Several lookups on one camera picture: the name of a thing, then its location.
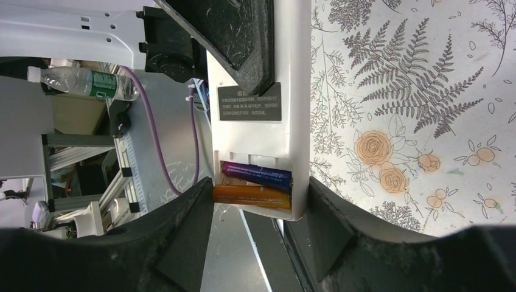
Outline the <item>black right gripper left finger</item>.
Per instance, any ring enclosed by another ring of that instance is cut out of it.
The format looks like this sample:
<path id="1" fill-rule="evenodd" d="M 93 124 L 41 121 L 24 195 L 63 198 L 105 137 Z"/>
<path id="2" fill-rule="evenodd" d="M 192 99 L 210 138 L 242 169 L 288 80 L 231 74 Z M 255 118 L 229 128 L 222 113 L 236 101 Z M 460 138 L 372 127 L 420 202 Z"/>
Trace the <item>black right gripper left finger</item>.
<path id="1" fill-rule="evenodd" d="M 70 240 L 1 230 L 2 291 L 200 291 L 213 182 L 104 235 Z"/>

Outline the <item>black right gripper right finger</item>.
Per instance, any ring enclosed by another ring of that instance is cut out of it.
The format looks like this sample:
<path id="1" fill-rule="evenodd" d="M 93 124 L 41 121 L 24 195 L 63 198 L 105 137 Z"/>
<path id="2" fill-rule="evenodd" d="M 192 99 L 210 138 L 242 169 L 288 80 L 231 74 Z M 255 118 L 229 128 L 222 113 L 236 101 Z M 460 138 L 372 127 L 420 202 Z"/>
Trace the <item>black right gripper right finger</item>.
<path id="1" fill-rule="evenodd" d="M 432 237 L 389 223 L 310 178 L 285 247 L 305 291 L 514 291 L 515 227 Z"/>

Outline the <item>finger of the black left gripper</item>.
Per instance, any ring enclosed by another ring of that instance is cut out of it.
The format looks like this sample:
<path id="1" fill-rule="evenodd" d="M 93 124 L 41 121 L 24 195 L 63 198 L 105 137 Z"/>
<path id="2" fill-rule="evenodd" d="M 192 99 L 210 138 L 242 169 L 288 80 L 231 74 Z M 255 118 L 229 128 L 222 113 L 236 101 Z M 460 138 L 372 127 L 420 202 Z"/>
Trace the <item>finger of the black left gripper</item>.
<path id="1" fill-rule="evenodd" d="M 248 94 L 275 81 L 274 2 L 270 0 L 157 1 Z"/>

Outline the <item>blue purple battery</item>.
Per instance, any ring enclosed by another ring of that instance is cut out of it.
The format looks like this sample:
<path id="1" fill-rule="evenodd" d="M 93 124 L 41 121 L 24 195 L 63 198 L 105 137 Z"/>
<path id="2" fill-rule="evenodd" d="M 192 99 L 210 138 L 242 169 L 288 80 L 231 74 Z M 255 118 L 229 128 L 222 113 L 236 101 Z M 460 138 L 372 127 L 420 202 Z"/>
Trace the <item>blue purple battery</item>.
<path id="1" fill-rule="evenodd" d="M 291 192 L 293 187 L 292 174 L 286 170 L 223 161 L 221 172 L 232 178 L 242 179 L 284 192 Z"/>

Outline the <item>orange battery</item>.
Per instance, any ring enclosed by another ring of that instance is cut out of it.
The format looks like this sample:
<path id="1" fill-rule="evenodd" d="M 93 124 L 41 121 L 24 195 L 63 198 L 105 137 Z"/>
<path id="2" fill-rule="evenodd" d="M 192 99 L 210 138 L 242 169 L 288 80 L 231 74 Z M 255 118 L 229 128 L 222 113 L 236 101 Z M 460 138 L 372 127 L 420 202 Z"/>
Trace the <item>orange battery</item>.
<path id="1" fill-rule="evenodd" d="M 215 203 L 291 208 L 291 198 L 287 192 L 264 186 L 215 185 L 212 198 Z"/>

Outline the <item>white remote control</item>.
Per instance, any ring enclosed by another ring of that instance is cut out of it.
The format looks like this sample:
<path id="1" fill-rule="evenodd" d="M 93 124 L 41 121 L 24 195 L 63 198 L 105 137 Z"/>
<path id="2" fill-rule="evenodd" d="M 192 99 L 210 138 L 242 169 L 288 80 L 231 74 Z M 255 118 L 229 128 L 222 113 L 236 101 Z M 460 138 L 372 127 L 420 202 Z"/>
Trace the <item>white remote control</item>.
<path id="1" fill-rule="evenodd" d="M 243 206 L 288 221 L 307 205 L 310 157 L 310 1 L 274 2 L 274 86 L 245 96 L 212 53 L 207 54 L 212 150 L 217 184 L 232 183 L 222 162 L 252 164 L 291 173 L 291 208 Z"/>

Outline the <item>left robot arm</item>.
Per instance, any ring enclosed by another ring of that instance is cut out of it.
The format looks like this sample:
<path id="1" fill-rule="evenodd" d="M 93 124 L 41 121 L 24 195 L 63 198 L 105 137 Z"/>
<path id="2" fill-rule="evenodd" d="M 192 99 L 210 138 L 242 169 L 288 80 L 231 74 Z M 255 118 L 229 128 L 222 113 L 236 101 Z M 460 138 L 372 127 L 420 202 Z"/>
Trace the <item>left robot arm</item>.
<path id="1" fill-rule="evenodd" d="M 207 77 L 209 52 L 249 94 L 274 84 L 272 1 L 157 1 L 140 10 L 83 10 L 1 2 L 1 57 L 98 61 Z"/>

